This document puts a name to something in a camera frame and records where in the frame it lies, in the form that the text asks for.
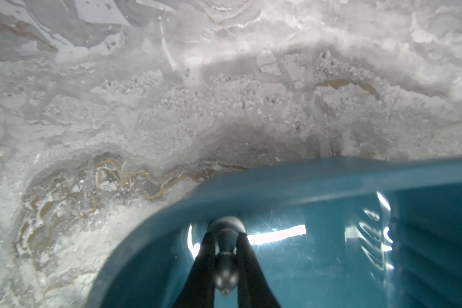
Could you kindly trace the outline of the silver chess piece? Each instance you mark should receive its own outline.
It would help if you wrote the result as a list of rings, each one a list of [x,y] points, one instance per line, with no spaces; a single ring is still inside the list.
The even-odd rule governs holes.
[[[214,285],[223,296],[227,296],[238,285],[236,242],[240,233],[246,234],[246,227],[239,216],[225,216],[211,221],[207,232],[214,236],[216,244]]]

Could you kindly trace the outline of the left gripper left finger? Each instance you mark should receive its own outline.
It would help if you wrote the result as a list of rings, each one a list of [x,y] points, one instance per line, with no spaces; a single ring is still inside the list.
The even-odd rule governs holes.
[[[173,307],[214,307],[214,265],[216,243],[212,233],[205,234],[186,284]]]

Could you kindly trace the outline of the teal plastic storage box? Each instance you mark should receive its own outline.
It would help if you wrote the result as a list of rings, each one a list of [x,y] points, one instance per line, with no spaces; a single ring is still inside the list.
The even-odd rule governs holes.
[[[462,158],[313,159],[212,178],[111,253],[87,307],[173,307],[239,216],[280,307],[462,307]]]

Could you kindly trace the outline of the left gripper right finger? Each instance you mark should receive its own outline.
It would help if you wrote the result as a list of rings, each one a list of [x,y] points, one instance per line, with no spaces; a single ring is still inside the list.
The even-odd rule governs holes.
[[[238,307],[280,308],[245,233],[237,236],[236,259],[239,272]]]

